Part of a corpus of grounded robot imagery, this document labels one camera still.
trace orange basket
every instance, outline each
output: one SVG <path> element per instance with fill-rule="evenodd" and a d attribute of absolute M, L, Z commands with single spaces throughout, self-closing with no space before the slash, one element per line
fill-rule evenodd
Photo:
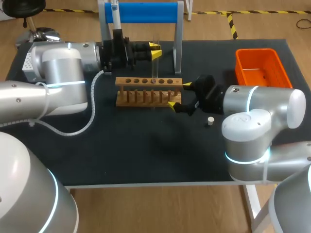
<path fill-rule="evenodd" d="M 235 73 L 239 85 L 292 88 L 275 50 L 237 50 L 236 57 Z"/>

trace white bottle cap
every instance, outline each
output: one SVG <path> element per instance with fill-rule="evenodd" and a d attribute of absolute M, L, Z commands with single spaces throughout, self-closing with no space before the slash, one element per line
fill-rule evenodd
<path fill-rule="evenodd" d="M 214 119 L 212 116 L 210 116 L 209 118 L 207 118 L 207 123 L 208 123 L 208 125 L 213 125 L 214 121 L 215 121 L 215 119 Z"/>

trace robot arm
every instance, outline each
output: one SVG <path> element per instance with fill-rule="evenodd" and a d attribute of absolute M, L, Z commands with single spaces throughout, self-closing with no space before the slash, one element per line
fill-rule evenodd
<path fill-rule="evenodd" d="M 6 81 L 0 85 L 0 123 L 72 114 L 87 108 L 81 55 L 55 48 L 42 54 L 46 84 Z"/>
<path fill-rule="evenodd" d="M 212 76 L 200 76 L 183 87 L 194 91 L 196 98 L 189 105 L 170 102 L 175 112 L 191 116 L 200 108 L 228 116 L 222 123 L 222 134 L 233 179 L 279 182 L 310 164 L 310 142 L 271 146 L 280 131 L 302 123 L 306 110 L 302 91 L 238 85 L 227 88 L 217 85 Z"/>

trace test tube rack hole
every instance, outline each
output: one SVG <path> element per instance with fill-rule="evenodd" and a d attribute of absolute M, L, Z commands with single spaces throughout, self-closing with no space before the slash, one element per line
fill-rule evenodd
<path fill-rule="evenodd" d="M 181 103 L 182 79 L 181 78 L 132 78 L 116 77 L 116 86 L 119 87 L 117 107 L 169 107 L 168 102 Z M 173 90 L 154 91 L 140 88 L 172 88 Z"/>

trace table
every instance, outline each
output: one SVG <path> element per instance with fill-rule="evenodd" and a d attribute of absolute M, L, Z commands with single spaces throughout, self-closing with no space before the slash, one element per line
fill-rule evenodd
<path fill-rule="evenodd" d="M 172 42 L 161 45 L 159 77 L 178 77 L 173 71 Z M 18 50 L 7 80 L 26 81 L 21 68 L 29 47 L 30 44 L 24 44 Z M 236 84 L 235 51 L 240 48 L 275 49 L 293 87 L 301 89 L 307 97 L 302 125 L 280 133 L 274 144 L 309 140 L 311 92 L 285 40 L 184 41 L 183 81 L 212 74 L 217 83 Z M 115 76 L 150 75 L 151 65 L 140 63 L 134 71 L 122 69 L 111 77 L 101 78 L 95 87 L 95 120 L 79 136 L 61 137 L 40 125 L 30 128 L 28 124 L 2 130 L 22 141 L 62 184 L 70 187 L 237 184 L 227 172 L 221 135 L 223 116 L 200 110 L 189 117 L 175 114 L 170 108 L 115 107 Z M 86 77 L 88 90 L 92 77 Z M 182 101 L 189 102 L 193 95 L 183 92 Z M 210 116 L 215 122 L 207 129 L 204 122 Z M 62 131 L 73 132 L 83 127 L 89 117 L 88 108 L 83 113 L 43 120 Z"/>

